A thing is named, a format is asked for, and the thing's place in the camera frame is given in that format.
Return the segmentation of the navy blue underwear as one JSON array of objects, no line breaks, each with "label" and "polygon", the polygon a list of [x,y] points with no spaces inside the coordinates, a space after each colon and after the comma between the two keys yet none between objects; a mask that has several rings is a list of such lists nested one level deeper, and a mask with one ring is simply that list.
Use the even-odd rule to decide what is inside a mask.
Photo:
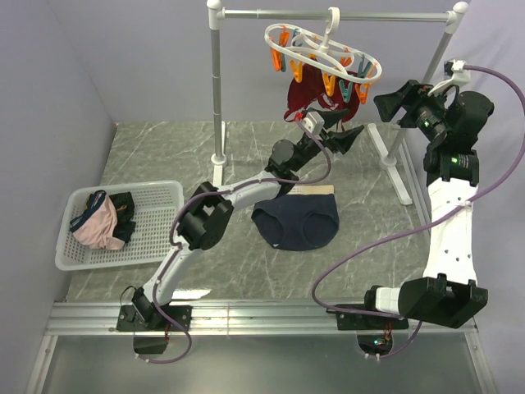
[{"label": "navy blue underwear", "polygon": [[275,249],[322,248],[340,228],[335,187],[295,186],[287,195],[255,204],[251,219],[261,237]]}]

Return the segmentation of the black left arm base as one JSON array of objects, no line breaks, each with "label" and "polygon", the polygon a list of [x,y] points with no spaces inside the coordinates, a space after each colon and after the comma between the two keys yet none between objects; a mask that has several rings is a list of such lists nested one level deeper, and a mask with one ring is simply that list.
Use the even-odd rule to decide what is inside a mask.
[{"label": "black left arm base", "polygon": [[169,336],[189,331],[192,307],[164,305],[161,314],[153,305],[137,309],[123,305],[116,322],[116,331],[134,335],[133,348],[138,355],[161,355],[167,349]]}]

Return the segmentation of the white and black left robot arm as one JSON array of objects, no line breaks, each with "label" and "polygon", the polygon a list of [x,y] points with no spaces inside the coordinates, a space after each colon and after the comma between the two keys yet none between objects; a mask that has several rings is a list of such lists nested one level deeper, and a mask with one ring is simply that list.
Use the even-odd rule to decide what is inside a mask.
[{"label": "white and black left robot arm", "polygon": [[319,153],[328,157],[350,150],[364,128],[333,131],[346,113],[314,109],[301,112],[296,120],[303,132],[300,140],[278,140],[260,173],[226,186],[204,182],[195,190],[171,225],[167,256],[132,296],[136,320],[144,328],[155,330],[173,324],[167,307],[176,285],[193,261],[222,239],[234,211],[286,195],[301,182],[296,173]]}]

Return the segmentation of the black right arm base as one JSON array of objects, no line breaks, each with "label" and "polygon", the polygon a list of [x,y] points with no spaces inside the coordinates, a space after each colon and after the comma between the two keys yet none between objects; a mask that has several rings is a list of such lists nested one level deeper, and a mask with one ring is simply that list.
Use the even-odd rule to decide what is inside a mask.
[{"label": "black right arm base", "polygon": [[407,319],[342,313],[334,309],[326,309],[326,312],[336,316],[339,331],[358,332],[358,347],[366,357],[374,356],[378,359],[390,354],[394,346],[393,331],[409,328]]}]

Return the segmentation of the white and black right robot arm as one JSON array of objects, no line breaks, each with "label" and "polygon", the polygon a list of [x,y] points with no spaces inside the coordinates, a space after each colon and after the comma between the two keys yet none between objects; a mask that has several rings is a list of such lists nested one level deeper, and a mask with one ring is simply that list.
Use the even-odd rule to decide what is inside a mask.
[{"label": "white and black right robot arm", "polygon": [[373,286],[366,292],[361,315],[379,328],[391,314],[459,328],[488,302],[488,291],[477,284],[472,257],[473,203],[478,192],[479,159],[473,146],[495,106],[483,94],[461,91],[452,103],[432,85],[409,80],[400,89],[374,98],[380,118],[391,120],[399,110],[399,125],[417,128],[429,143],[423,158],[431,201],[430,249],[422,277],[399,287]]}]

